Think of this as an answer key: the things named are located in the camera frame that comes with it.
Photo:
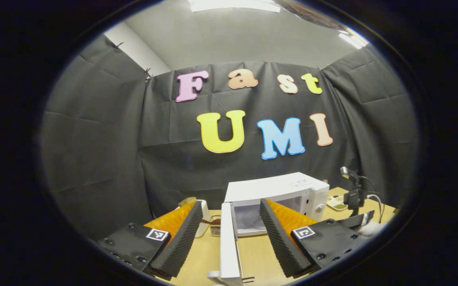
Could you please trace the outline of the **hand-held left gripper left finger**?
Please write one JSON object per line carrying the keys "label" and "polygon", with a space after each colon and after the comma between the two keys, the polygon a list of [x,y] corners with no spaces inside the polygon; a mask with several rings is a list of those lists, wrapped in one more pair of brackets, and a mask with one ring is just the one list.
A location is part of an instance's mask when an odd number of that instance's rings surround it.
{"label": "hand-held left gripper left finger", "polygon": [[202,219],[202,203],[194,200],[146,224],[127,223],[98,246],[147,275],[177,277]]}

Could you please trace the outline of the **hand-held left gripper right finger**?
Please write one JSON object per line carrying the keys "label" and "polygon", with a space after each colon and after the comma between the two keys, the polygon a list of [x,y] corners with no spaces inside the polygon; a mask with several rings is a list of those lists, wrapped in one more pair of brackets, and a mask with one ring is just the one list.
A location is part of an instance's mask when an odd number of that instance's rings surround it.
{"label": "hand-held left gripper right finger", "polygon": [[318,222],[280,203],[261,199],[260,219],[286,277],[298,278],[331,266],[367,242],[367,237],[355,229],[369,222],[368,213]]}

